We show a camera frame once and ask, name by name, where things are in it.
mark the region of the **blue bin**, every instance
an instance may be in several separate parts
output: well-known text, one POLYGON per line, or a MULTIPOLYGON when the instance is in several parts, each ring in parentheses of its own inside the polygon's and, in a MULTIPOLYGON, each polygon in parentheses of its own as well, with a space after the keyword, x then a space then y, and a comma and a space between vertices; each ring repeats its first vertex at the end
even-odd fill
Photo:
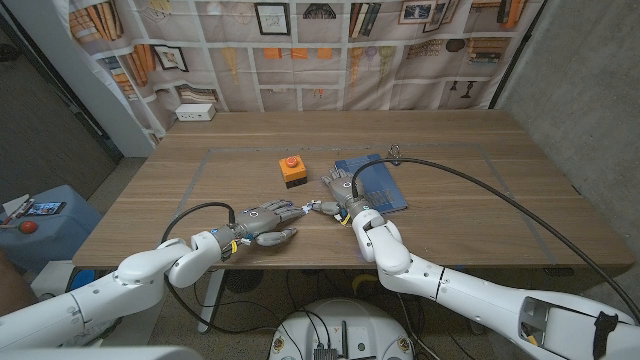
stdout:
MULTIPOLYGON (((52 260, 71 260, 89 234, 98 225, 102 215, 91 207, 69 185, 58 186, 33 196, 36 202, 66 202, 59 214, 22 216, 12 220, 17 225, 25 220, 38 224, 32 234, 17 229, 0 229, 0 248, 16 265, 40 272, 52 260)), ((0 214, 0 221, 7 214, 0 214)))

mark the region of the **concrete wall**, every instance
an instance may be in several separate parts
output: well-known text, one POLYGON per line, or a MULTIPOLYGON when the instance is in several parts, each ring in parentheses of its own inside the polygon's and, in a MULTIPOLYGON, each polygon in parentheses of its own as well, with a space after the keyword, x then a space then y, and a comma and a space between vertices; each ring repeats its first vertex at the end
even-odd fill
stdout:
MULTIPOLYGON (((635 1, 549 0, 497 104, 517 119, 636 257, 639 38, 635 1)), ((624 276, 632 273, 640 273, 637 266, 624 276)), ((640 286, 634 285, 639 299, 640 286)))
POLYGON ((42 52, 78 95, 124 156, 146 157, 153 146, 111 91, 77 55, 52 1, 4 0, 42 52))

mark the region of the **table leg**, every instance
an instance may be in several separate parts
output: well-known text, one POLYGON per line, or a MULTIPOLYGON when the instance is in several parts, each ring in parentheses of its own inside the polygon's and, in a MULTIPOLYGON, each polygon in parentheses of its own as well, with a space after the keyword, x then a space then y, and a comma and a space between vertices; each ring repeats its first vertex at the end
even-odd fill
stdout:
MULTIPOLYGON (((204 304, 208 307, 203 307, 202 311, 200 311, 200 317, 211 322, 215 315, 215 312, 218 310, 217 308, 211 307, 211 305, 218 304, 218 300, 220 299, 220 295, 222 292, 220 289, 222 288, 224 277, 224 270, 220 269, 211 273, 211 278, 209 278, 209 285, 207 285, 207 294, 204 297, 204 304)), ((211 328, 201 322, 198 322, 198 332, 205 334, 211 328)))

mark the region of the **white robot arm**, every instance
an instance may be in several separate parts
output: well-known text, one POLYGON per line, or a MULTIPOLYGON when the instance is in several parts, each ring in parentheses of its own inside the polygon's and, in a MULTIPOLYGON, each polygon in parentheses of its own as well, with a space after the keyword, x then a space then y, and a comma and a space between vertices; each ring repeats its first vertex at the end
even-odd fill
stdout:
POLYGON ((514 289, 409 253, 373 209, 352 223, 364 258, 387 289, 431 299, 509 339, 537 359, 636 359, 640 328, 627 314, 580 296, 514 289))
POLYGON ((220 244, 207 231, 191 237, 191 248, 172 239, 134 254, 90 284, 0 317, 0 351, 56 347, 97 324, 150 308, 162 299, 165 273, 174 286, 187 287, 221 258, 220 244))

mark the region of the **red knob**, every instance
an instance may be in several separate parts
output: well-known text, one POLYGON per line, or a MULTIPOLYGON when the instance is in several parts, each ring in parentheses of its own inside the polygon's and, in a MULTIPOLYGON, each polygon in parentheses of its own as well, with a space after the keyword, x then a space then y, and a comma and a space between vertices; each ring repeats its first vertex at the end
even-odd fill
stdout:
POLYGON ((298 165, 298 159, 296 159, 295 156, 289 156, 284 162, 288 167, 295 167, 298 165))
POLYGON ((31 234, 38 229, 38 224, 35 221, 27 220, 18 225, 18 230, 23 234, 31 234))

